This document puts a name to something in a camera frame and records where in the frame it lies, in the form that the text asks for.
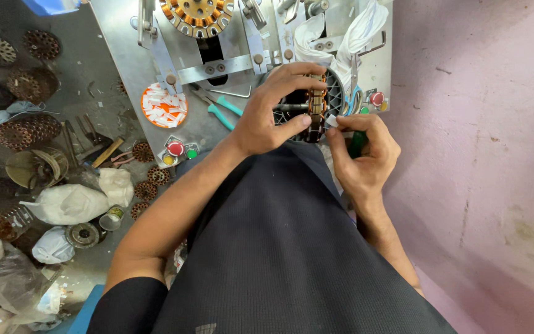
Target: shirt sleeve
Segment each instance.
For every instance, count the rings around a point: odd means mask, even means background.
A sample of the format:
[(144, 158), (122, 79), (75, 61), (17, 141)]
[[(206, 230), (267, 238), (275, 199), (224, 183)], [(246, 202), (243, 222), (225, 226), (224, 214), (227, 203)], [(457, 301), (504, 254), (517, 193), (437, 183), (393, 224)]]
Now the shirt sleeve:
[(168, 295), (152, 277), (133, 277), (115, 285), (96, 304), (87, 334), (149, 333)]

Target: scissors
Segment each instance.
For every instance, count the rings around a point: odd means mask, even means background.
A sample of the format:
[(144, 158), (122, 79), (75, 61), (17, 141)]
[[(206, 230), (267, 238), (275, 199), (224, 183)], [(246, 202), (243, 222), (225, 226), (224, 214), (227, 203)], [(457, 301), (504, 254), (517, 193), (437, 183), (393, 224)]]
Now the scissors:
[(223, 95), (216, 99), (205, 89), (201, 88), (198, 84), (191, 83), (189, 85), (191, 86), (191, 92), (193, 94), (199, 96), (203, 101), (210, 105), (209, 107), (207, 107), (207, 112), (211, 112), (212, 114), (214, 114), (219, 119), (219, 121), (222, 122), (222, 124), (224, 124), (226, 128), (228, 128), (228, 130), (232, 131), (234, 129), (234, 126), (230, 122), (228, 122), (228, 120), (224, 117), (224, 115), (222, 115), (216, 105), (221, 105), (222, 107), (234, 112), (239, 117), (242, 116), (242, 110), (238, 109), (238, 107), (236, 107), (232, 103), (226, 101), (226, 98)]
[(362, 105), (362, 97), (364, 92), (358, 86), (358, 55), (355, 54), (351, 57), (351, 95), (345, 96), (345, 103), (347, 103), (347, 111), (344, 116), (353, 115), (358, 113)]

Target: hand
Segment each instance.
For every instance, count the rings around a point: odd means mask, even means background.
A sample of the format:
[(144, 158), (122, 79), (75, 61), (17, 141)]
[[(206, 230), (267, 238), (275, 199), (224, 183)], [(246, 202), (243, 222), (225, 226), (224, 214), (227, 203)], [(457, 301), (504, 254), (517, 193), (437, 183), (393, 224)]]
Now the hand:
[[(357, 203), (360, 207), (364, 203), (379, 204), (379, 201), (382, 204), (382, 186), (395, 168), (401, 148), (378, 115), (337, 116), (337, 123), (337, 129), (330, 128), (326, 134), (335, 176), (354, 201), (354, 206)], [(350, 158), (341, 134), (345, 128), (366, 132), (370, 149), (368, 155), (353, 160)]]
[(306, 77), (324, 74), (326, 68), (310, 62), (286, 64), (274, 70), (263, 85), (256, 88), (234, 131), (228, 136), (243, 155), (256, 155), (278, 148), (286, 140), (306, 129), (311, 119), (298, 115), (275, 126), (273, 106), (282, 97), (298, 89), (324, 90), (326, 83)]

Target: pink wall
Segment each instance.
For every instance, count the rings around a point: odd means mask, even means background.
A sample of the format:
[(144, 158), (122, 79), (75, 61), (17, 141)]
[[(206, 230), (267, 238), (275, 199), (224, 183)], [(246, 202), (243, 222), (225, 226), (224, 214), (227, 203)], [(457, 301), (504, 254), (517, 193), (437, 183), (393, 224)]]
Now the pink wall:
[(461, 333), (534, 333), (534, 0), (397, 0), (385, 204)]

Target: red stop button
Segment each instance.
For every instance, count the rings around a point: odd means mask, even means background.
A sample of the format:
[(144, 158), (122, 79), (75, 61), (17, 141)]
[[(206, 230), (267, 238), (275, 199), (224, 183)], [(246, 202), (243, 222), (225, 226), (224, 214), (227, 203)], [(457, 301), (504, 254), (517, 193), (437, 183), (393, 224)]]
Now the red stop button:
[(370, 95), (370, 103), (375, 107), (379, 107), (384, 102), (384, 94), (382, 92), (376, 92)]
[(172, 156), (180, 156), (184, 153), (184, 145), (180, 141), (171, 141), (166, 146), (168, 153)]

